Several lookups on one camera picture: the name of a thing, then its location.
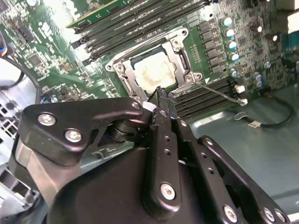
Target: ram slot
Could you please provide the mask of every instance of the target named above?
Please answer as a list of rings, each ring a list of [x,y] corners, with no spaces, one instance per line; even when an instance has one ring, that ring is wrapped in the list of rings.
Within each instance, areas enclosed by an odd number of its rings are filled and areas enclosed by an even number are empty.
[[[91,39],[101,35],[102,32],[110,32],[111,35],[115,26],[119,27],[120,24],[124,25],[126,22],[132,20],[132,17],[136,17],[136,15],[143,14],[145,11],[148,11],[148,8],[157,7],[158,3],[161,5],[161,3],[165,2],[169,4],[170,0],[138,1],[135,4],[126,7],[117,13],[111,14],[84,29],[76,29],[76,34],[81,34],[83,37],[81,37],[78,41],[73,42],[71,45],[74,49],[78,48],[82,44],[85,44]]]
[[[109,45],[111,42],[116,43],[121,38],[127,38],[132,33],[134,33],[136,30],[140,30],[140,27],[144,26],[147,27],[147,24],[154,24],[155,22],[158,22],[159,20],[163,19],[161,16],[164,14],[164,17],[166,18],[168,14],[172,13],[177,8],[183,7],[185,5],[191,4],[193,1],[185,1],[185,0],[178,0],[173,4],[167,4],[163,7],[157,7],[154,6],[145,12],[145,16],[134,20],[130,19],[127,21],[127,24],[125,26],[120,26],[120,28],[115,28],[114,30],[111,30],[111,32],[114,34],[114,37],[111,38],[111,35],[103,35],[100,34],[97,39],[96,43],[93,43],[91,45],[87,45],[86,49],[87,52],[96,52],[98,50],[103,49],[103,46]]]
[[[234,89],[234,82],[231,78],[225,78],[208,87],[222,92],[234,99],[238,98],[238,94]],[[177,98],[176,110],[182,119],[195,118],[223,106],[231,104],[224,97],[217,95],[204,88],[199,88]]]
[[[96,50],[93,51],[93,53],[89,59],[83,61],[83,64],[88,65],[91,62],[96,61],[98,58],[105,55],[109,51],[111,51],[117,47],[120,47],[122,45],[125,45],[132,40],[138,39],[139,37],[146,36],[146,35],[152,33],[155,29],[159,29],[162,26],[166,26],[169,22],[171,22],[175,19],[179,19],[189,13],[195,12],[199,8],[205,6],[206,4],[207,4],[206,1],[201,1],[201,2],[197,2],[197,3],[189,6],[187,8],[184,8],[184,9],[177,8],[177,9],[171,11],[172,15],[165,16],[162,18],[161,18],[161,16],[159,16],[159,17],[153,19],[151,22],[148,22],[146,25],[143,25],[143,27],[134,29],[133,31],[126,33],[126,37],[120,38],[118,36],[118,38],[116,38],[117,40],[111,44],[103,43],[100,47],[98,47]]]

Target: integrated circuit chip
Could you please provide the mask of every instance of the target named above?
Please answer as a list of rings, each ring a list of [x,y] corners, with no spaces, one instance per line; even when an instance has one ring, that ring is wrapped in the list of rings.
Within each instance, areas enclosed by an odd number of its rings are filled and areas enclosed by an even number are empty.
[[[7,3],[4,0],[0,0],[0,13],[9,9]]]
[[[213,73],[222,71],[222,69],[221,69],[221,67],[219,65],[211,67],[211,70],[212,70]]]
[[[257,50],[257,51],[256,51],[256,54],[257,54],[258,56],[262,55],[262,54],[263,54],[263,49],[259,49],[259,50]]]
[[[245,37],[242,37],[242,38],[239,38],[238,39],[238,42],[239,42],[239,45],[244,45],[246,43],[246,38]]]
[[[208,31],[210,29],[210,23],[206,21],[202,24],[199,24],[198,27],[199,27],[201,32],[205,32],[205,31]]]
[[[245,78],[250,78],[250,77],[251,77],[251,73],[250,72],[245,73]]]
[[[218,57],[214,57],[214,58],[211,58],[208,60],[210,65],[216,65],[216,64],[219,64],[219,58]]]
[[[211,49],[213,47],[215,47],[215,42],[214,41],[208,41],[206,43],[204,43],[205,49]]]
[[[210,40],[212,37],[213,37],[213,35],[212,35],[212,32],[211,32],[211,31],[208,31],[208,32],[203,33],[203,34],[201,35],[201,38],[202,38],[204,41]]]
[[[216,49],[209,50],[206,55],[207,57],[215,57],[217,55],[217,51]]]
[[[30,61],[30,63],[31,63],[33,66],[37,66],[37,65],[39,65],[40,63],[42,63],[42,61],[39,59],[39,57],[38,57],[36,54],[30,56],[30,57],[28,58],[28,60]]]

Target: cable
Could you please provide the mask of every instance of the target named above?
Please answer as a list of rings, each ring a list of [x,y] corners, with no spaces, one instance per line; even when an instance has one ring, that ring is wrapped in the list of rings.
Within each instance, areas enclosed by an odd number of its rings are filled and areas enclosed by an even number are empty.
[[[25,68],[23,68],[17,62],[15,62],[14,60],[12,60],[8,57],[3,57],[3,56],[0,56],[0,58],[2,58],[3,60],[7,61],[10,64],[12,64],[19,70],[21,70],[21,72],[23,72],[32,81],[33,85],[36,88],[36,104],[40,104],[41,97],[42,97],[42,89],[41,89],[41,86],[39,85],[38,81],[36,80],[36,78],[33,75],[31,75]]]
[[[295,110],[295,108],[289,104],[288,102],[278,98],[278,97],[275,97],[273,95],[271,95],[269,92],[263,94],[266,98],[268,99],[271,99],[271,100],[274,100],[275,102],[277,102],[278,104],[286,107],[289,111],[290,111],[290,115],[283,121],[279,122],[279,123],[276,123],[276,124],[262,124],[258,121],[255,121],[254,119],[250,118],[248,115],[246,116],[242,116],[240,119],[243,119],[247,122],[249,122],[249,124],[253,124],[253,127],[260,127],[260,128],[280,128],[284,125],[286,125],[287,123],[289,123],[290,121],[292,121],[296,116],[297,116],[297,112]]]
[[[224,97],[225,99],[227,99],[227,100],[229,100],[229,101],[231,101],[231,102],[234,102],[234,103],[239,104],[239,105],[241,105],[241,106],[244,106],[244,105],[245,105],[245,103],[242,102],[241,100],[237,100],[237,99],[231,98],[230,96],[225,95],[225,94],[222,93],[222,92],[218,92],[218,91],[216,91],[216,90],[213,90],[213,89],[211,89],[210,87],[207,87],[207,86],[202,85],[202,84],[200,84],[200,83],[196,83],[196,84],[199,85],[200,87],[203,87],[203,88],[205,88],[205,89],[207,89],[207,90],[209,90],[209,91],[211,91],[211,92],[214,92],[214,93],[216,93],[216,94],[218,94],[218,95]]]
[[[23,80],[24,77],[25,77],[25,74],[24,74],[24,72],[21,71],[21,74],[20,74],[18,80],[14,84],[0,86],[0,90],[9,90],[10,88],[15,87],[16,85],[18,85]]]

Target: surface-mount component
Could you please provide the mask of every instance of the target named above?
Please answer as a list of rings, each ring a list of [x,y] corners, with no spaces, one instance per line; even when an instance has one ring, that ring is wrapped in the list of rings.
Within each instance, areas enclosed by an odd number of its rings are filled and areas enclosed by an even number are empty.
[[[219,57],[214,57],[214,58],[209,59],[210,65],[216,65],[216,64],[219,64],[219,62],[220,62]]]
[[[212,49],[206,52],[207,57],[215,57],[217,55],[217,50],[216,49]]]
[[[276,42],[278,40],[278,36],[276,34],[266,34],[265,38],[271,42]]]
[[[230,17],[226,17],[221,20],[222,25],[226,26],[226,27],[229,27],[230,25],[232,25],[232,22],[233,22],[233,20]]]
[[[212,37],[213,37],[213,34],[212,34],[211,31],[208,31],[208,32],[206,32],[206,33],[201,34],[201,38],[202,38],[204,41],[210,40]]]
[[[271,28],[277,32],[291,34],[299,30],[299,10],[295,12],[277,12],[271,18]]]
[[[198,27],[199,27],[199,30],[201,32],[205,32],[205,31],[208,31],[210,29],[210,23],[206,21],[202,24],[199,24]]]
[[[229,41],[226,44],[226,47],[231,50],[235,50],[237,48],[237,43],[235,41]]]
[[[208,41],[206,43],[204,43],[205,49],[211,49],[213,47],[215,47],[215,42],[214,40]]]
[[[9,7],[5,0],[0,0],[0,13],[4,12],[7,9],[9,9]]]
[[[211,67],[211,71],[212,71],[213,73],[217,73],[217,72],[222,71],[222,68],[221,68],[221,66],[219,66],[219,65],[215,65],[215,66]]]
[[[263,27],[260,26],[260,25],[252,25],[250,27],[250,30],[253,31],[253,32],[256,32],[256,33],[261,33],[262,30],[263,30]]]
[[[237,53],[231,53],[230,55],[229,55],[229,59],[231,60],[231,61],[237,61],[237,60],[239,60],[239,55],[237,54]]]
[[[224,31],[224,35],[225,35],[226,37],[232,37],[232,36],[235,35],[235,32],[234,32],[233,29],[226,29],[226,30]]]

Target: capacitor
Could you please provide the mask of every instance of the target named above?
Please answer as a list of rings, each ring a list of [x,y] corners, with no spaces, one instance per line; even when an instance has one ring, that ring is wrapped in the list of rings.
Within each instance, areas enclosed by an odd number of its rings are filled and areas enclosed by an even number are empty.
[[[256,32],[256,33],[261,33],[262,30],[263,30],[263,27],[258,26],[258,25],[252,25],[250,27],[250,30],[253,31],[253,32]]]
[[[259,72],[255,72],[253,74],[253,78],[256,82],[261,82],[263,80],[263,76]]]
[[[41,3],[40,0],[26,0],[26,2],[31,7],[38,6]]]
[[[221,20],[221,23],[222,23],[223,26],[229,27],[230,25],[232,25],[233,20],[230,17],[226,17],[226,18]]]
[[[237,53],[232,53],[230,54],[229,59],[235,62],[239,59],[239,55]]]
[[[261,88],[263,86],[263,82],[262,81],[254,81],[254,84],[256,85],[257,88]]]
[[[234,70],[234,69],[232,69],[229,73],[234,78],[238,76],[238,72],[236,70]]]
[[[226,47],[235,50],[237,48],[237,43],[235,41],[229,41],[227,42]]]
[[[232,37],[233,35],[235,35],[235,32],[233,29],[227,29],[224,31],[224,35],[227,37]]]
[[[266,35],[265,35],[265,38],[266,38],[268,41],[276,42],[277,39],[278,39],[278,36],[277,36],[276,34],[266,34]]]

